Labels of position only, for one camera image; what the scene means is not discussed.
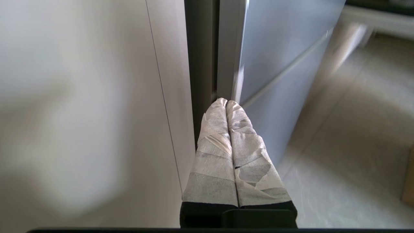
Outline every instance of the tiled floor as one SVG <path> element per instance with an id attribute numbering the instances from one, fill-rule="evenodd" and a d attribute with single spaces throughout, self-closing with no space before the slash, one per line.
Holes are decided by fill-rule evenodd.
<path id="1" fill-rule="evenodd" d="M 302 110 L 277 169 L 301 228 L 414 228 L 414 42 L 378 36 Z"/>

